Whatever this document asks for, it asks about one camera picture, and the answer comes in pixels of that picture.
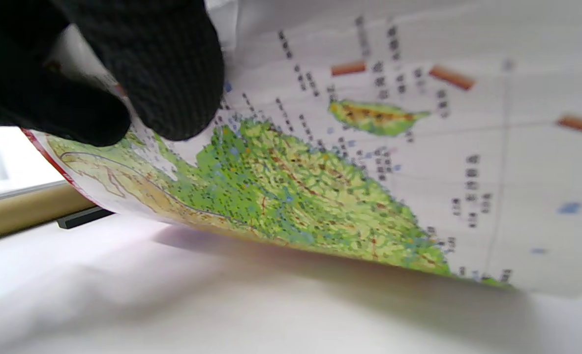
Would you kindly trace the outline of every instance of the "map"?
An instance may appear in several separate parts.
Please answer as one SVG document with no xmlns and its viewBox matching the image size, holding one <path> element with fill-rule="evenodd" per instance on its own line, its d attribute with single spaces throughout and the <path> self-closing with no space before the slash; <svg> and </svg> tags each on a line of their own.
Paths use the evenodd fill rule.
<svg viewBox="0 0 582 354">
<path fill-rule="evenodd" d="M 243 41 L 216 117 L 189 141 L 137 117 L 105 148 L 26 134 L 115 212 L 496 287 L 581 291 L 582 101 L 557 83 L 582 92 L 582 74 L 524 74 L 529 58 L 510 49 L 451 52 L 467 43 L 459 21 L 354 14 Z M 126 100 L 93 56 L 66 61 L 82 41 L 69 31 L 51 65 Z"/>
</svg>

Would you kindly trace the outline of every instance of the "green landmass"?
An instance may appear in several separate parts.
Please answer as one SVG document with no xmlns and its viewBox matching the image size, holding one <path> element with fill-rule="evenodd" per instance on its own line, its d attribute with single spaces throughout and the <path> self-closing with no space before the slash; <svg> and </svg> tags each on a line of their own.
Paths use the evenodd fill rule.
<svg viewBox="0 0 582 354">
<path fill-rule="evenodd" d="M 156 136 L 176 179 L 136 154 L 149 146 L 131 132 L 105 148 L 50 135 L 48 143 L 68 167 L 111 193 L 147 185 L 153 195 L 138 200 L 174 220 L 195 218 L 189 224 L 198 226 L 212 216 L 226 229 L 275 244 L 454 276 L 408 206 L 358 166 L 272 123 L 245 119 L 237 132 L 216 128 L 196 166 Z M 160 200 L 162 207 L 153 206 Z"/>
<path fill-rule="evenodd" d="M 401 107 L 344 99 L 331 102 L 328 111 L 341 123 L 374 135 L 395 137 L 410 130 L 430 112 L 407 112 Z"/>
</svg>

